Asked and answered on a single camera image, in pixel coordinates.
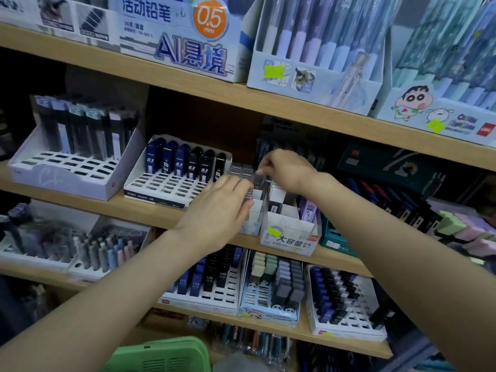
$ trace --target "orange circle label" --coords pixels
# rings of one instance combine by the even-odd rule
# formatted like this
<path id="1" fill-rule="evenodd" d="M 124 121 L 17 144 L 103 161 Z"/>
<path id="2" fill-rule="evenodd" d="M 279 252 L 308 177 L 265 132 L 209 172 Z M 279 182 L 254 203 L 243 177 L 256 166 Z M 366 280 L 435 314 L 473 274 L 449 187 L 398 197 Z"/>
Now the orange circle label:
<path id="1" fill-rule="evenodd" d="M 226 9 L 218 0 L 202 1 L 193 10 L 193 23 L 200 35 L 217 39 L 227 28 Z"/>

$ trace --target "right hand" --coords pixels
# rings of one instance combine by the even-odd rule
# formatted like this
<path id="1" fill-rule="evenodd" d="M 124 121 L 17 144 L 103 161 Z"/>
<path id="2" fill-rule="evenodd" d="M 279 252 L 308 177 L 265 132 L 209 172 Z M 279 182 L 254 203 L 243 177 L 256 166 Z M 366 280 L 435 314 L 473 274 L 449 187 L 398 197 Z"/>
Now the right hand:
<path id="1" fill-rule="evenodd" d="M 295 152 L 276 149 L 264 156 L 257 175 L 268 175 L 286 191 L 303 194 L 305 184 L 318 175 L 318 172 Z"/>

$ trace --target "left hand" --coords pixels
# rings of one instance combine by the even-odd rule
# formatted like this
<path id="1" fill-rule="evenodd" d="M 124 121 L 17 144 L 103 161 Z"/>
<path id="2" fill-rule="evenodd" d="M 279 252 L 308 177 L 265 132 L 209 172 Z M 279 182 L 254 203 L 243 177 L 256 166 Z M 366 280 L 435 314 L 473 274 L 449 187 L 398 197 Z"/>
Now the left hand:
<path id="1" fill-rule="evenodd" d="M 253 206 L 243 203 L 253 184 L 238 176 L 222 175 L 208 184 L 190 203 L 175 230 L 182 241 L 202 251 L 202 257 L 227 244 L 238 233 Z"/>

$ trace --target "store shelf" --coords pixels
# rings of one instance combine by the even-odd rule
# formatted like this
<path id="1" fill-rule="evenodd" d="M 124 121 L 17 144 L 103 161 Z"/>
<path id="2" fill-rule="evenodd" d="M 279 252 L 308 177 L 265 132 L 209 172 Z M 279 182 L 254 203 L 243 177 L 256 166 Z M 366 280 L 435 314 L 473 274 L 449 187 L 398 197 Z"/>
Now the store shelf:
<path id="1" fill-rule="evenodd" d="M 0 262 L 0 273 L 10 275 L 17 278 L 29 279 L 35 282 L 63 287 L 67 289 L 82 291 L 89 287 L 91 283 L 74 281 L 70 275 L 62 272 L 41 269 L 34 266 L 20 265 L 9 262 Z M 313 335 L 308 323 L 308 317 L 303 309 L 301 311 L 300 320 L 295 328 L 279 325 L 269 321 L 252 319 L 251 317 L 237 317 L 220 313 L 193 311 L 177 306 L 166 304 L 156 304 L 156 308 L 166 309 L 171 312 L 184 313 L 192 316 L 198 316 L 204 319 L 213 321 L 225 322 L 232 325 L 243 326 L 249 329 L 271 332 L 294 339 L 318 343 L 326 346 L 336 347 L 343 350 L 354 351 L 362 354 L 376 356 L 379 358 L 388 359 L 392 357 L 392 351 L 386 341 L 373 342 L 363 341 L 353 338 L 329 337 L 324 335 Z"/>
<path id="2" fill-rule="evenodd" d="M 0 190 L 164 229 L 174 227 L 184 214 L 183 210 L 174 209 L 172 207 L 125 198 L 122 191 L 118 192 L 108 201 L 99 201 L 87 197 L 74 196 L 72 194 L 18 184 L 10 179 L 7 162 L 0 162 Z M 316 265 L 346 270 L 369 277 L 371 276 L 369 270 L 358 258 L 328 250 L 319 245 L 315 248 L 313 254 L 307 257 L 262 246 L 260 245 L 260 238 L 255 236 L 237 234 L 231 240 L 231 243 L 252 250 L 258 250 L 263 253 L 276 254 L 278 256 L 293 258 Z"/>
<path id="3" fill-rule="evenodd" d="M 496 149 L 0 23 L 0 46 L 496 171 Z"/>

